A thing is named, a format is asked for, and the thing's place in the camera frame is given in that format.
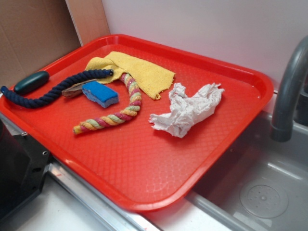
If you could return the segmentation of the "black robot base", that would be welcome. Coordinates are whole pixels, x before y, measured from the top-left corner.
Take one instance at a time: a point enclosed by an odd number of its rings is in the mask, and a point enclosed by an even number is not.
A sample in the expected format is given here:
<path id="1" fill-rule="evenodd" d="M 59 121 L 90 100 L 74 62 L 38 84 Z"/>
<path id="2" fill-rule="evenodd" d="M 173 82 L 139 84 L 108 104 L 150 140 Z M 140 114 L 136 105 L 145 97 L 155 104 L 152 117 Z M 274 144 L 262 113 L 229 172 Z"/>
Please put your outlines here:
<path id="1" fill-rule="evenodd" d="M 0 221 L 43 189 L 51 153 L 31 135 L 12 135 L 0 123 Z"/>

